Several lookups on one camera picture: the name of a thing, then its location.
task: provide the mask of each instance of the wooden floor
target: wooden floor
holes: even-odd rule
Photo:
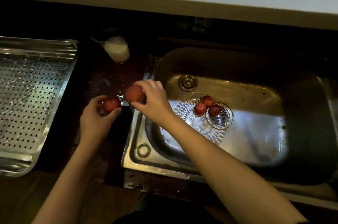
[[[20,178],[0,178],[0,224],[29,224],[48,196],[57,175],[31,171]],[[141,192],[92,182],[80,224],[111,224],[133,210]],[[224,223],[235,223],[225,209],[207,210]]]

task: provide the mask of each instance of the metal dish rack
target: metal dish rack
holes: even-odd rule
[[[77,60],[75,40],[0,37],[0,175],[35,166]]]

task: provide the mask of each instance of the person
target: person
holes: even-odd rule
[[[175,138],[238,223],[307,223],[306,218],[272,185],[175,115],[160,81],[137,81],[135,85],[142,87],[147,102],[144,105],[132,102],[132,106]],[[93,98],[83,110],[80,143],[33,224],[77,223],[93,169],[93,158],[121,112],[119,108],[107,116],[100,116],[97,105],[105,97]],[[147,223],[194,219],[207,221],[208,216],[202,211],[172,203],[181,210],[169,211],[168,204],[152,203],[157,205],[153,210],[137,210],[116,220],[116,223],[133,220]]]

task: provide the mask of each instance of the forearm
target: forearm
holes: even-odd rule
[[[306,219],[249,167],[196,132],[179,117],[165,129],[239,223],[290,223]]]
[[[91,174],[91,155],[78,147],[32,223],[77,223]]]

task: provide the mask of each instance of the stainless steel sink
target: stainless steel sink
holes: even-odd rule
[[[230,108],[219,146],[267,180],[316,185],[336,171],[336,82],[287,58],[226,50],[179,48],[151,62],[144,79],[160,80],[172,107],[195,92]],[[178,143],[138,111],[122,166],[204,181]]]

